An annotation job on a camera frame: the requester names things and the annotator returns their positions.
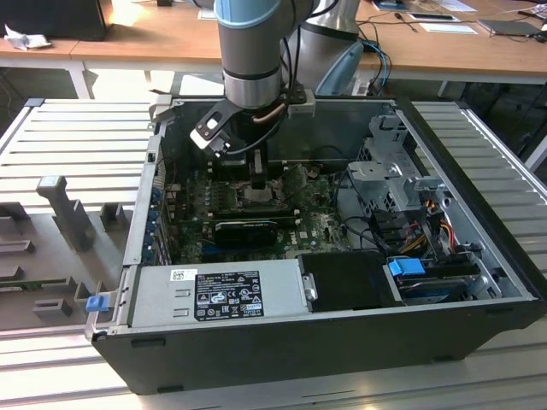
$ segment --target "blue cable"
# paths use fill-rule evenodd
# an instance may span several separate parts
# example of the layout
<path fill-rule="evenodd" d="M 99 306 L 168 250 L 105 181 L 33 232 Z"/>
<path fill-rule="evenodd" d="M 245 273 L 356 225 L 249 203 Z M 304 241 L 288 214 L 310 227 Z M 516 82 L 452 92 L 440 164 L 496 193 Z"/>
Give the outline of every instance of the blue cable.
<path fill-rule="evenodd" d="M 387 60 L 385 59 L 385 54 L 382 50 L 380 50 L 378 47 L 376 47 L 374 44 L 369 43 L 368 41 L 363 41 L 365 45 L 376 51 L 379 55 L 379 57 L 382 59 L 382 63 L 384 64 L 384 79 L 382 80 L 382 86 L 380 87 L 378 91 L 378 95 L 380 96 L 382 94 L 382 91 L 384 90 L 384 86 L 387 83 L 387 73 L 388 73 L 388 67 L 387 67 Z"/>

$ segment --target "blue drive latch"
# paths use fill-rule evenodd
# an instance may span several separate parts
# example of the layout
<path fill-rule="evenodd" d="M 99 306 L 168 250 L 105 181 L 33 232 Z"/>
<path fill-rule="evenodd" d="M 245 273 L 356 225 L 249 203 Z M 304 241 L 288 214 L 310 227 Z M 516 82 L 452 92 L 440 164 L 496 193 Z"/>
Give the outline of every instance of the blue drive latch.
<path fill-rule="evenodd" d="M 423 275 L 426 273 L 421 261 L 414 258 L 395 259 L 387 265 L 392 276 Z"/>
<path fill-rule="evenodd" d="M 91 312 L 108 312 L 110 298 L 108 296 L 89 296 L 85 310 Z"/>

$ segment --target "black computer case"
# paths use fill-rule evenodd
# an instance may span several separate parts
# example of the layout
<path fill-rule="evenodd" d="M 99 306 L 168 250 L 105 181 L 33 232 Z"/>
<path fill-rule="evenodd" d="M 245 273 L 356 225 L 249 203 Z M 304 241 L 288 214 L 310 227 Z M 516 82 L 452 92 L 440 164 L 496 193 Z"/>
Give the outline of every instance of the black computer case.
<path fill-rule="evenodd" d="M 2 0 L 0 32 L 7 25 L 25 34 L 101 41 L 113 16 L 111 0 Z"/>

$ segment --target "power supply label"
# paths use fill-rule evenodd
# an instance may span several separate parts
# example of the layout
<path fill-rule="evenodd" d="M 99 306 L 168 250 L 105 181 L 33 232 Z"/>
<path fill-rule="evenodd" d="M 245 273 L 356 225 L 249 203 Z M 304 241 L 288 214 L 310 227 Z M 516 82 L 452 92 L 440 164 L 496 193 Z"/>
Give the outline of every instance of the power supply label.
<path fill-rule="evenodd" d="M 258 271 L 198 274 L 194 294 L 200 322 L 264 316 Z"/>

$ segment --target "motherboard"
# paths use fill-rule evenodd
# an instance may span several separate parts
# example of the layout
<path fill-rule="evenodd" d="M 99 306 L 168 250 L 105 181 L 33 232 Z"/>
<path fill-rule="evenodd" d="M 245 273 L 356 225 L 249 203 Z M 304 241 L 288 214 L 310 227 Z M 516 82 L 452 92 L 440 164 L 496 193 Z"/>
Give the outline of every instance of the motherboard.
<path fill-rule="evenodd" d="M 177 263 L 293 259 L 349 249 L 332 207 L 333 176 L 320 166 L 285 165 L 263 189 L 229 172 L 216 178 L 207 171 L 193 172 L 176 188 L 170 207 Z"/>

